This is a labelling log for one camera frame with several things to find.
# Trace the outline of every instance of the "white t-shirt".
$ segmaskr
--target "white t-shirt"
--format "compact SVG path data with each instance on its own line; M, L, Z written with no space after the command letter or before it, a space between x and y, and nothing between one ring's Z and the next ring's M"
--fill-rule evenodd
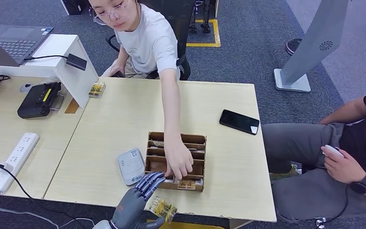
M137 73L151 73L158 69L180 70L176 67L177 39L172 27L165 17L147 6L141 5L141 20L137 29L132 32L116 31L118 43L131 56L132 67Z

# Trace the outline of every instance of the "white device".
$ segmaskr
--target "white device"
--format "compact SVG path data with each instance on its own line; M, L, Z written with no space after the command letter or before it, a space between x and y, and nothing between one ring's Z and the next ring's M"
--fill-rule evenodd
M39 136L34 133L25 133L16 145L9 158L4 163L4 168L17 176L23 167L31 151L36 146ZM0 169L0 193L5 193L13 182L13 178L4 170Z
M132 149L119 155L117 162L126 185L133 185L144 176L145 163L139 149Z
M343 156L342 153L340 153L338 150L336 150L335 148L331 147L330 145L325 145L325 148L330 150L330 152L338 155L338 156L341 156L342 158L345 158L345 156Z
M340 46L349 0L322 0L293 56L274 69L277 90L311 92L306 73Z

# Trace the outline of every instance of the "sneaker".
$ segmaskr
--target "sneaker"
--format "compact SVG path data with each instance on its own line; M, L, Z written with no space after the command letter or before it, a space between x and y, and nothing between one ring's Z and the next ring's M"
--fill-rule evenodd
M275 181L275 180L280 180L283 178L288 178L288 177L295 177L297 175L299 175L299 171L297 169L296 165L291 165L291 170L288 173L284 173L284 174L280 174L280 173L270 173L270 181Z

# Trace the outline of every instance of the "white power strip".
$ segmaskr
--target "white power strip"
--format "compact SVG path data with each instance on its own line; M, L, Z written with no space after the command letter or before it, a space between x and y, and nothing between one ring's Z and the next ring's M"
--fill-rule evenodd
M34 133L25 133L16 145L9 158L4 164L4 168L9 170L14 176L17 176L20 169L23 167L31 151L39 141L39 136ZM0 169L0 193L6 192L13 182L13 178L6 172Z

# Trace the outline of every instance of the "woman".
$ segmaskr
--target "woman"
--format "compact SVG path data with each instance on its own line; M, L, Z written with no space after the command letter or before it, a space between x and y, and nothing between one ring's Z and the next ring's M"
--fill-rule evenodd
M193 158L183 144L180 122L180 91L176 67L177 40L163 15L139 4L137 0L90 0L95 21L114 29L120 46L118 59L103 74L121 72L126 78L146 78L159 73L165 119L164 144L167 160L166 176L182 179L192 172Z

